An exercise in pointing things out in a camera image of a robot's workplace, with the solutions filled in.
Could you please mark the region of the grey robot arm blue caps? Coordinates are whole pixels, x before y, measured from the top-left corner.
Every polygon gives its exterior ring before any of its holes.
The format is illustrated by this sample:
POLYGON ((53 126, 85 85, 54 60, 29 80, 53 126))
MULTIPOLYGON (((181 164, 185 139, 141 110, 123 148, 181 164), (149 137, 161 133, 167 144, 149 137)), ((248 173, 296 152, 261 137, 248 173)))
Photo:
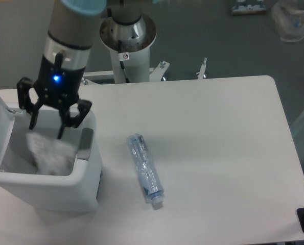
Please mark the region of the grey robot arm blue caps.
POLYGON ((92 103, 80 99, 79 87, 104 11, 111 25, 107 35, 117 52, 141 46, 147 32, 138 1, 55 1, 38 77, 23 77, 17 83, 18 105, 31 117, 30 130, 42 106, 59 111, 58 139, 65 128, 81 125, 89 113, 92 103))

